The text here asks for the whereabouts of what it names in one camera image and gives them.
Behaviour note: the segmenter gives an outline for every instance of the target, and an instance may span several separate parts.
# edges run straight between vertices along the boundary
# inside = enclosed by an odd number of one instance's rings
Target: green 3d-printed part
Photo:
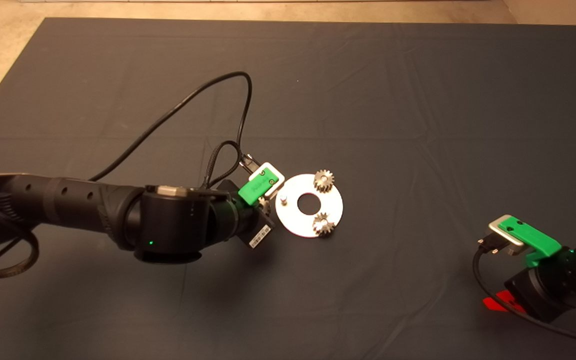
[[[252,207],[253,205],[256,205],[259,198],[264,196],[264,194],[278,181],[279,177],[277,177],[277,175],[268,168],[265,168],[252,180],[242,186],[241,189],[239,189],[238,194]]]
[[[514,216],[502,221],[499,224],[499,229],[534,249],[533,252],[526,255],[526,265],[529,268],[536,267],[540,260],[546,259],[562,249],[562,244],[557,240]]]

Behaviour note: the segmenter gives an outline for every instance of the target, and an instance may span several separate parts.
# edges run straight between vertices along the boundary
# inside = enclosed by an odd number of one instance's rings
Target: beige floor
[[[0,81],[45,17],[576,24],[576,0],[20,3],[0,0]]]

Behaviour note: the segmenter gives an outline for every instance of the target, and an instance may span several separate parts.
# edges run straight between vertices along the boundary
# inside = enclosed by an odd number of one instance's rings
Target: small spur gear
[[[263,197],[259,198],[259,207],[265,216],[270,216],[270,202]]]
[[[327,193],[335,183],[335,176],[328,170],[319,170],[315,173],[315,189],[318,192]]]
[[[312,229],[319,237],[325,237],[332,233],[335,229],[335,224],[328,221],[328,214],[326,214],[326,212],[320,212],[312,222]]]

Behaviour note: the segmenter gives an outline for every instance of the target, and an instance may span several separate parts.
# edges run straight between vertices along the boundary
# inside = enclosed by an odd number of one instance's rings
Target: center hole
[[[305,193],[297,200],[297,207],[306,215],[315,215],[322,208],[322,203],[315,194]]]

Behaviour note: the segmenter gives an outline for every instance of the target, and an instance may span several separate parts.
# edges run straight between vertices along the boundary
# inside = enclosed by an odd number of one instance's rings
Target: white disc
[[[313,221],[319,213],[327,214],[327,221],[337,225],[344,212],[344,202],[336,186],[332,186],[330,191],[321,193],[315,189],[315,175],[312,173],[302,173],[289,178],[283,183],[274,198],[274,210],[277,217],[291,233],[304,238],[316,238],[317,232],[313,230]],[[319,199],[321,207],[312,215],[306,215],[299,210],[298,201],[304,194],[313,194]]]

